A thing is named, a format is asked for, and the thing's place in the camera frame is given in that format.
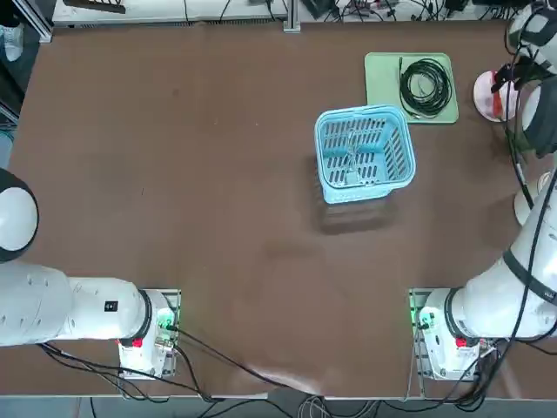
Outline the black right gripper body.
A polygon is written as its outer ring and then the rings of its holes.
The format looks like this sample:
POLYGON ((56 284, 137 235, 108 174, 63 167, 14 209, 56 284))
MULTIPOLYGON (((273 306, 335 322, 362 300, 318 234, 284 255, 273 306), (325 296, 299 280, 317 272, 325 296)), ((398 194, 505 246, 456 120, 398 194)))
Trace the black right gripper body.
POLYGON ((508 80, 515 87, 523 87, 533 81, 541 81, 547 77, 547 71, 536 64, 531 58, 519 57, 510 65, 508 80))

